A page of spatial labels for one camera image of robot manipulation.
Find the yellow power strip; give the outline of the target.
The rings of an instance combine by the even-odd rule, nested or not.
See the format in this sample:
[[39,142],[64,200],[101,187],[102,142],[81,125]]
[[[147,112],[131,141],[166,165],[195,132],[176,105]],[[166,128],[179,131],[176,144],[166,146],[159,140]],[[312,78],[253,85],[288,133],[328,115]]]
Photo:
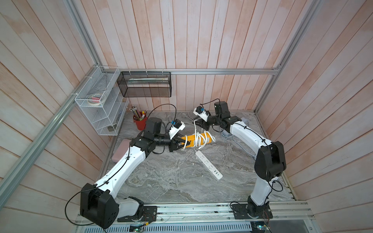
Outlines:
[[182,137],[184,140],[184,147],[183,148],[197,148],[201,149],[205,145],[213,142],[213,138],[210,134],[205,132],[204,134],[193,134],[191,136],[184,136]]

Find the white power strip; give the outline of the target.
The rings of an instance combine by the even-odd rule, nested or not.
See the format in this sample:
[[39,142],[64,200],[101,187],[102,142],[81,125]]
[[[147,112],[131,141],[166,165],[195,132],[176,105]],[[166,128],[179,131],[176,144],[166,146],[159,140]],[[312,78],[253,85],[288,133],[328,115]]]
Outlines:
[[197,151],[195,152],[195,154],[217,180],[220,180],[223,177],[219,170],[210,162],[210,160],[201,151]]

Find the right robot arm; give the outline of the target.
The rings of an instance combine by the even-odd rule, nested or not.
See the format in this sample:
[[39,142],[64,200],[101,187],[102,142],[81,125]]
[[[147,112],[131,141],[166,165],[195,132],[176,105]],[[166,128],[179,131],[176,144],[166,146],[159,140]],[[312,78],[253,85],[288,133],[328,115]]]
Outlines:
[[275,190],[274,185],[286,170],[284,146],[279,141],[271,141],[249,128],[239,117],[231,116],[228,104],[218,101],[214,103],[215,114],[210,114],[203,106],[198,106],[193,113],[200,117],[197,123],[203,129],[219,126],[242,142],[254,152],[254,170],[256,182],[254,190],[248,197],[247,213],[258,218],[269,207],[269,195]]

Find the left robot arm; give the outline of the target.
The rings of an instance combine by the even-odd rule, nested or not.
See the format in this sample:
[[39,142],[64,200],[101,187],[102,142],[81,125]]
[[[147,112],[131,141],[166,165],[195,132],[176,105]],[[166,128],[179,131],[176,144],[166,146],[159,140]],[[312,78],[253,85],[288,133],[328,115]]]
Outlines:
[[187,140],[179,133],[185,124],[176,119],[170,129],[161,133],[163,121],[157,117],[147,119],[145,129],[130,142],[124,156],[95,184],[87,183],[80,192],[80,214],[104,230],[116,219],[126,216],[142,218],[143,202],[135,197],[118,200],[120,188],[157,146],[179,150]]

